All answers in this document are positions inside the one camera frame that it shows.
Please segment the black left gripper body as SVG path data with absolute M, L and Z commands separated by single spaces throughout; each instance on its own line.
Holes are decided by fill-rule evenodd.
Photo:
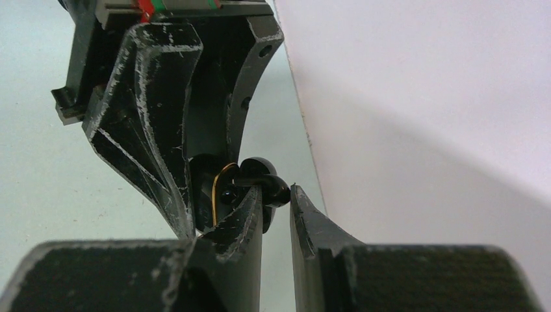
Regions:
M 140 23 L 190 23 L 207 54 L 244 34 L 246 18 L 273 16 L 266 1 L 61 1 L 75 23 L 66 84 L 52 90 L 64 125 L 83 121 L 94 87 L 105 85 L 124 34 Z

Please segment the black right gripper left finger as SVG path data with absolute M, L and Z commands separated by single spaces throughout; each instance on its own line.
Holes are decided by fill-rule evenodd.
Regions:
M 262 192 L 214 229 L 181 240 L 63 240 L 33 248 L 2 311 L 258 311 Z

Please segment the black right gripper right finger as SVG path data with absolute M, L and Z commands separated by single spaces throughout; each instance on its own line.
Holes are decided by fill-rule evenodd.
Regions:
M 542 311 L 518 263 L 488 245 L 366 244 L 290 188 L 297 311 Z

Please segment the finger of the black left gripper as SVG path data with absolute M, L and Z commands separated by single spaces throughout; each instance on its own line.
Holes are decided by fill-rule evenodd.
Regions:
M 187 155 L 235 162 L 250 101 L 284 35 L 273 15 L 212 18 L 195 28 L 203 52 L 185 118 Z
M 180 239 L 195 236 L 186 116 L 203 52 L 187 23 L 140 23 L 123 36 L 83 130 L 95 153 L 149 200 Z

